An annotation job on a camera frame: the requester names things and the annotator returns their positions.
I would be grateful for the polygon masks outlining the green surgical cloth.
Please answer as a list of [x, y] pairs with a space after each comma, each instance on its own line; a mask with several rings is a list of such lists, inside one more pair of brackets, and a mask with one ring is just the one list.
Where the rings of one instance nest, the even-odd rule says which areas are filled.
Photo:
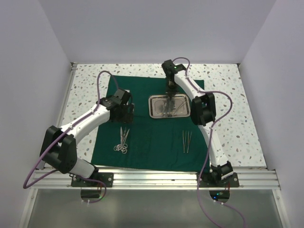
[[[94, 165], [158, 171], [199, 172], [204, 164], [207, 145], [200, 129], [189, 117], [153, 119], [149, 115], [148, 98], [165, 93], [164, 78], [116, 76], [110, 80], [107, 96], [116, 88], [130, 90], [134, 117], [130, 124], [106, 122], [98, 127], [91, 159]], [[123, 149], [114, 151], [123, 130]], [[191, 131], [189, 153], [183, 153], [182, 131]]]

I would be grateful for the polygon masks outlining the steel instrument tray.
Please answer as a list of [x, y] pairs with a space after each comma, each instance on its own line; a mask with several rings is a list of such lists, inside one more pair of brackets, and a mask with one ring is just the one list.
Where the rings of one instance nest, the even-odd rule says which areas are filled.
[[185, 94], [152, 95], [148, 99], [149, 115], [153, 119], [190, 117], [190, 102]]

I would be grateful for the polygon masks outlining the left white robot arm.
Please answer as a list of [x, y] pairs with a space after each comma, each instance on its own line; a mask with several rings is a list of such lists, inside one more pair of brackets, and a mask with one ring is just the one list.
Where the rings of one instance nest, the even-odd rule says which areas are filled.
[[106, 122], [130, 123], [133, 120], [133, 96], [117, 89], [113, 95], [99, 98], [86, 113], [61, 127], [47, 129], [40, 156], [42, 161], [62, 174], [82, 177], [87, 186], [98, 183], [97, 168], [77, 155], [77, 145], [91, 131]]

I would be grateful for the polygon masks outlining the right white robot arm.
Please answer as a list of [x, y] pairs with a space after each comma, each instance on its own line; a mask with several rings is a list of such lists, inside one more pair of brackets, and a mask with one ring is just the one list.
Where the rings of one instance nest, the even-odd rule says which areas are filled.
[[[190, 65], [174, 64], [169, 59], [161, 65], [166, 76], [166, 89], [169, 97], [173, 97], [180, 87], [191, 100], [190, 118], [200, 129], [208, 147], [206, 159], [210, 162], [211, 172], [207, 175], [216, 186], [223, 186], [233, 176], [233, 168], [224, 152], [219, 137], [214, 131], [215, 125], [232, 110], [231, 97], [221, 91], [206, 91], [189, 75]], [[226, 96], [230, 105], [226, 113], [217, 117], [215, 94]]]

